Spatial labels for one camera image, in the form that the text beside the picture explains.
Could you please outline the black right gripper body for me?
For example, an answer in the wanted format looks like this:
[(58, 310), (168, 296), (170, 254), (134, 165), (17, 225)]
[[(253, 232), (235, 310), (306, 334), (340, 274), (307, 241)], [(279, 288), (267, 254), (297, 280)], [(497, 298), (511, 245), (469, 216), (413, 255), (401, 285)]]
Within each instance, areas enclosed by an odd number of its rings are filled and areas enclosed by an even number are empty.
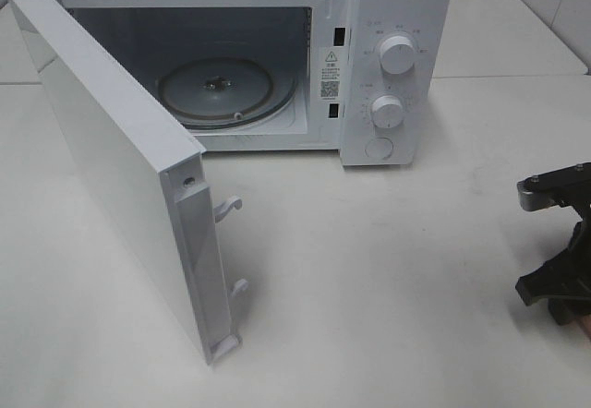
[(540, 300), (559, 326), (590, 315), (590, 204), (573, 204), (582, 220), (559, 254), (518, 279), (515, 289), (526, 306)]

